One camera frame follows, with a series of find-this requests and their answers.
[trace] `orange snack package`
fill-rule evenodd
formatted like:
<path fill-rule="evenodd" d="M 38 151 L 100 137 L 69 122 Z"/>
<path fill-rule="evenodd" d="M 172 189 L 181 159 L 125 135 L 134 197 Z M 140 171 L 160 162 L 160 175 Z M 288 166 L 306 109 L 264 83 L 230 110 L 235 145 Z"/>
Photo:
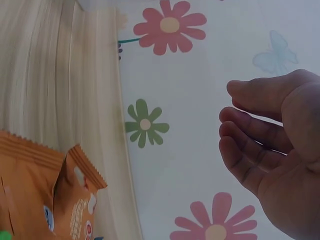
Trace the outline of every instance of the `orange snack package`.
<path fill-rule="evenodd" d="M 53 189 L 64 154 L 0 131 L 0 231 L 12 239 L 52 235 L 44 208 L 53 211 Z"/>
<path fill-rule="evenodd" d="M 80 146 L 65 157 L 0 131 L 0 231 L 13 240 L 91 239 L 106 186 Z"/>
<path fill-rule="evenodd" d="M 90 240 L 93 234 L 97 191 L 106 188 L 104 179 L 81 147 L 70 149 L 54 188 L 54 232 L 71 240 Z"/>

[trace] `light blue butterfly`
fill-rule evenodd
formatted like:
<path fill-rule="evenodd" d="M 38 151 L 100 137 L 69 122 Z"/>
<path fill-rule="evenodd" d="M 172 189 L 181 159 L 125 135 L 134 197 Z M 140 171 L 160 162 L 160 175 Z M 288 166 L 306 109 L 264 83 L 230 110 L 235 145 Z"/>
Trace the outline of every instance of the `light blue butterfly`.
<path fill-rule="evenodd" d="M 297 55 L 288 48 L 288 42 L 275 30 L 270 31 L 272 49 L 254 56 L 252 63 L 262 71 L 278 76 L 288 73 L 287 62 L 298 64 Z"/>

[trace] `flower petal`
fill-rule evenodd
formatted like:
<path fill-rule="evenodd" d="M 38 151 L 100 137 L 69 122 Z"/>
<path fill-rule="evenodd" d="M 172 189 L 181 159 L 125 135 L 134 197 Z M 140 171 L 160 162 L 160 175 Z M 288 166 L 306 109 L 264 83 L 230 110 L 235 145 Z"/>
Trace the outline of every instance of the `flower petal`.
<path fill-rule="evenodd" d="M 190 9 L 190 3 L 187 1 L 177 2 L 172 9 L 172 16 L 176 18 L 181 18 L 185 15 Z"/>
<path fill-rule="evenodd" d="M 200 227 L 198 224 L 182 216 L 176 217 L 174 223 L 178 227 L 188 229 L 190 231 L 197 232 L 202 230 L 202 227 Z"/>
<path fill-rule="evenodd" d="M 206 33 L 197 28 L 186 27 L 181 30 L 181 33 L 186 34 L 193 39 L 203 40 L 206 38 Z"/>
<path fill-rule="evenodd" d="M 225 224 L 233 226 L 250 218 L 255 213 L 255 207 L 252 205 L 246 206 L 238 211 L 233 217 L 231 217 Z"/>
<path fill-rule="evenodd" d="M 128 107 L 128 114 L 130 115 L 130 117 L 132 117 L 134 120 L 138 121 L 138 116 L 136 114 L 135 108 L 134 106 L 131 104 Z"/>
<path fill-rule="evenodd" d="M 174 231 L 170 234 L 170 240 L 198 240 L 198 236 L 192 231 Z"/>
<path fill-rule="evenodd" d="M 166 53 L 167 51 L 167 44 L 168 42 L 166 40 L 163 40 L 163 39 L 158 39 L 156 41 L 156 43 L 154 44 L 154 48 L 153 48 L 153 52 L 155 55 L 158 55 L 158 56 L 162 56 Z"/>
<path fill-rule="evenodd" d="M 213 224 L 222 225 L 228 217 L 232 203 L 232 197 L 227 192 L 219 192 L 214 195 L 212 201 L 212 220 Z"/>
<path fill-rule="evenodd" d="M 158 133 L 156 133 L 154 130 L 150 130 L 148 132 L 148 134 L 149 133 L 152 134 L 152 137 L 153 137 L 154 141 L 156 142 L 156 144 L 162 145 L 164 143 L 164 140 L 162 139 L 162 137 Z"/>
<path fill-rule="evenodd" d="M 244 231 L 249 231 L 252 229 L 255 229 L 257 227 L 257 221 L 256 220 L 248 220 L 241 222 L 237 225 L 234 225 L 231 227 L 232 233 L 239 233 Z"/>
<path fill-rule="evenodd" d="M 157 9 L 151 7 L 143 10 L 142 16 L 145 20 L 153 24 L 160 23 L 160 21 L 164 18 L 164 16 Z"/>
<path fill-rule="evenodd" d="M 125 122 L 125 131 L 131 133 L 133 131 L 139 130 L 139 124 L 136 121 L 126 121 Z"/>
<path fill-rule="evenodd" d="M 155 35 L 147 34 L 142 38 L 140 38 L 139 45 L 143 48 L 148 48 L 151 45 L 155 44 L 156 40 L 157 40 L 157 37 Z"/>
<path fill-rule="evenodd" d="M 162 114 L 162 109 L 160 107 L 156 107 L 150 113 L 148 120 L 152 123 L 154 120 L 156 120 L 158 117 L 160 117 L 161 114 Z"/>
<path fill-rule="evenodd" d="M 192 13 L 182 17 L 179 22 L 184 27 L 202 26 L 206 24 L 207 18 L 202 13 Z"/>
<path fill-rule="evenodd" d="M 139 120 L 148 118 L 148 116 L 149 116 L 148 106 L 147 106 L 147 103 L 145 100 L 138 99 L 135 102 L 135 108 L 136 108 L 136 114 L 137 114 Z"/>
<path fill-rule="evenodd" d="M 152 128 L 160 133 L 165 134 L 169 131 L 169 124 L 168 123 L 153 123 Z"/>
<path fill-rule="evenodd" d="M 180 51 L 183 53 L 189 52 L 193 47 L 192 42 L 182 34 L 176 36 L 176 42 Z"/>
<path fill-rule="evenodd" d="M 165 18 L 172 16 L 171 6 L 169 0 L 160 0 L 160 7 Z"/>
<path fill-rule="evenodd" d="M 139 148 L 143 149 L 146 145 L 146 136 L 147 136 L 147 132 L 143 131 L 141 132 L 141 136 L 139 138 L 139 142 L 138 142 L 138 146 Z"/>
<path fill-rule="evenodd" d="M 155 145 L 155 141 L 154 141 L 154 137 L 152 134 L 150 134 L 150 131 L 147 132 L 148 133 L 148 139 L 151 145 Z"/>
<path fill-rule="evenodd" d="M 176 53 L 176 52 L 177 52 L 177 50 L 178 50 L 178 45 L 177 45 L 176 42 L 174 42 L 174 41 L 169 41 L 169 42 L 168 42 L 168 45 L 169 45 L 169 48 L 170 48 L 171 52 L 173 52 L 173 53 Z"/>
<path fill-rule="evenodd" d="M 258 236 L 253 233 L 231 234 L 225 240 L 257 240 Z"/>
<path fill-rule="evenodd" d="M 211 225 L 205 205 L 200 201 L 195 201 L 190 205 L 191 212 L 195 219 L 205 228 Z"/>
<path fill-rule="evenodd" d="M 130 136 L 130 141 L 131 141 L 131 142 L 136 141 L 136 140 L 138 139 L 138 137 L 140 136 L 140 134 L 141 134 L 141 131 L 136 131 L 134 134 L 132 134 L 132 135 Z"/>

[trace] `green flower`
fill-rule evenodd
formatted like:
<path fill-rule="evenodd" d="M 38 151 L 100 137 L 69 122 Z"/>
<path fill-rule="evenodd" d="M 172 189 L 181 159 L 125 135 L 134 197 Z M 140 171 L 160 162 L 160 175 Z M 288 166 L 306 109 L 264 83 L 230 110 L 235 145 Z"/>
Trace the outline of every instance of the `green flower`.
<path fill-rule="evenodd" d="M 134 132 L 130 136 L 131 142 L 135 142 L 139 138 L 138 146 L 139 148 L 144 148 L 146 145 L 146 138 L 148 139 L 151 145 L 154 145 L 155 142 L 158 145 L 164 143 L 162 137 L 157 133 L 166 133 L 169 130 L 169 125 L 167 123 L 154 123 L 154 121 L 161 115 L 162 110 L 160 107 L 156 107 L 153 111 L 148 113 L 148 106 L 145 100 L 138 99 L 135 103 L 135 108 L 131 104 L 128 107 L 128 114 L 135 121 L 127 121 L 125 123 L 125 130 L 127 133 Z"/>

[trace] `green stem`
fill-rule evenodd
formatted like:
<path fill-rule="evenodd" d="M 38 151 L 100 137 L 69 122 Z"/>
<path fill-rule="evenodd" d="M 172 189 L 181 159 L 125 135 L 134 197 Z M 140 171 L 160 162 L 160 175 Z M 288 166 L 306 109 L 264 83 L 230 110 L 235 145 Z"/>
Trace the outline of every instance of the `green stem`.
<path fill-rule="evenodd" d="M 118 44 L 126 44 L 126 43 L 131 43 L 131 42 L 136 42 L 139 41 L 140 38 L 134 38 L 134 39 L 128 39 L 128 40 L 120 40 L 118 41 Z"/>

